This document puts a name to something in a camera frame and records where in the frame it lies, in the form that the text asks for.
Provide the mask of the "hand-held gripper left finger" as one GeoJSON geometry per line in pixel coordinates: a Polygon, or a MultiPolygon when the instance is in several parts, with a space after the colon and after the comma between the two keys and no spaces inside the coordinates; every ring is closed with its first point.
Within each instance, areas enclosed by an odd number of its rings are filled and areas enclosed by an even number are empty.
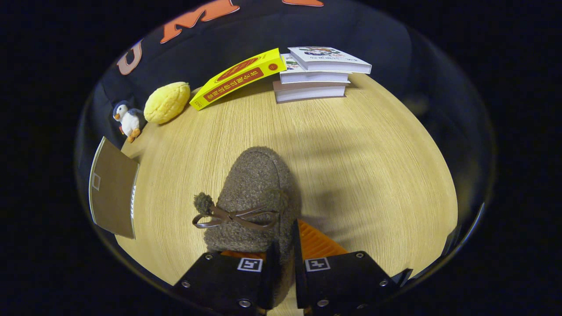
{"type": "Polygon", "coordinates": [[[277,243],[265,259],[206,252],[174,285],[174,295],[210,314],[267,314],[279,276],[277,243]]]}

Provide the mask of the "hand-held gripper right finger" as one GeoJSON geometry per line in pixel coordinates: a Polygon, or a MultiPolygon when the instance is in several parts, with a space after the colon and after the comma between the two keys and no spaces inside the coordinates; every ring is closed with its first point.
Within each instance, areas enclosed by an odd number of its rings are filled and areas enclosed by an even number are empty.
{"type": "Polygon", "coordinates": [[[365,251],[304,259],[293,222],[295,291],[303,314],[369,314],[396,292],[391,276],[365,251]]]}

